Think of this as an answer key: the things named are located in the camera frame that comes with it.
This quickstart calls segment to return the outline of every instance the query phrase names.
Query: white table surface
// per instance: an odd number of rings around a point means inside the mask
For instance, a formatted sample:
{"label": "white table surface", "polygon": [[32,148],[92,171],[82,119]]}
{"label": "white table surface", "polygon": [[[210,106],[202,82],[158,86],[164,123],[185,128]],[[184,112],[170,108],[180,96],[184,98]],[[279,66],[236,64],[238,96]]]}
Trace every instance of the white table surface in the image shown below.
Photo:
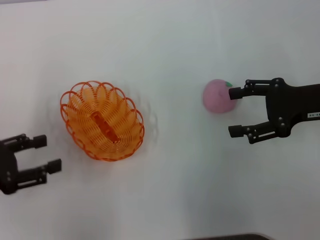
{"label": "white table surface", "polygon": [[[0,5],[0,137],[46,134],[20,169],[61,158],[48,184],[0,195],[6,240],[180,240],[256,232],[318,239],[320,122],[250,145],[228,126],[267,120],[263,97],[202,106],[212,79],[320,82],[318,0],[49,0]],[[107,81],[141,109],[145,142],[89,159],[60,117],[75,83]]]}

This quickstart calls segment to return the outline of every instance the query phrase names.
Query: pink ball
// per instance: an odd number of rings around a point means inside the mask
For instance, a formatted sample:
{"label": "pink ball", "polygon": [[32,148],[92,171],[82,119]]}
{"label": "pink ball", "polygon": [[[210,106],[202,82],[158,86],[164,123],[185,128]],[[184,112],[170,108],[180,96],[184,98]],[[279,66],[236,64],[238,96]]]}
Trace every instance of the pink ball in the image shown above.
{"label": "pink ball", "polygon": [[232,87],[227,81],[214,79],[203,91],[203,105],[212,113],[226,113],[235,108],[237,100],[230,100],[229,89]]}

